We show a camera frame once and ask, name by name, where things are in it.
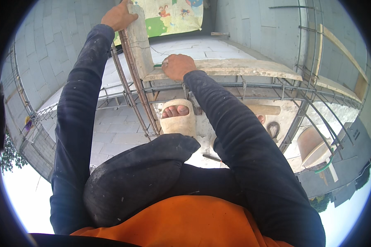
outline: cartoon print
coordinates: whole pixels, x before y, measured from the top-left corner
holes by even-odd
[[[191,1],[190,0],[185,0],[185,1],[191,7],[201,6],[201,4],[203,3],[203,0],[191,0]]]
[[[184,17],[185,17],[186,15],[189,14],[189,9],[182,9],[182,10],[180,10],[180,11],[181,11],[181,15],[182,15],[183,19],[184,19]]]
[[[161,16],[161,17],[167,17],[167,16],[170,16],[170,13],[166,13],[166,9],[168,8],[167,5],[165,5],[164,7],[159,7],[159,12],[158,14]]]

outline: person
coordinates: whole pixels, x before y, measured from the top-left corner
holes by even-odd
[[[55,234],[138,246],[325,246],[318,213],[257,116],[185,55],[170,55],[162,69],[194,93],[217,135],[214,150],[230,169],[184,164],[200,145],[173,133],[120,153],[89,174],[110,45],[114,32],[137,18],[125,1],[109,10],[89,32],[63,88],[51,177]],[[162,117],[188,112],[171,106]]]

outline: construction site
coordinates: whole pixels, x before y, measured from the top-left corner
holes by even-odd
[[[7,130],[45,180],[63,86],[89,31],[119,2],[40,0],[14,36],[1,73]],[[161,68],[169,55],[184,54],[262,116],[308,198],[331,192],[337,206],[352,196],[371,162],[371,57],[339,2],[133,2],[129,13],[139,18],[116,34],[104,70],[91,172],[162,135],[163,104],[173,99],[189,100],[195,113],[201,147],[186,163],[228,168],[193,93]]]

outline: green hose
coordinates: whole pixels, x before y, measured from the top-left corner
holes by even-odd
[[[315,171],[315,174],[318,174],[319,172],[322,172],[328,168],[329,165],[331,165],[331,162],[333,161],[334,156],[331,156],[330,161],[325,165],[323,168]]]

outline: hand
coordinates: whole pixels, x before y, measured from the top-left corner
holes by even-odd
[[[162,62],[162,70],[174,81],[183,81],[183,77],[190,71],[197,70],[194,59],[183,54],[172,54]]]
[[[138,14],[128,12],[127,3],[133,4],[131,0],[122,0],[120,4],[112,7],[102,18],[102,24],[108,25],[115,31],[123,30],[131,22],[138,19]]]

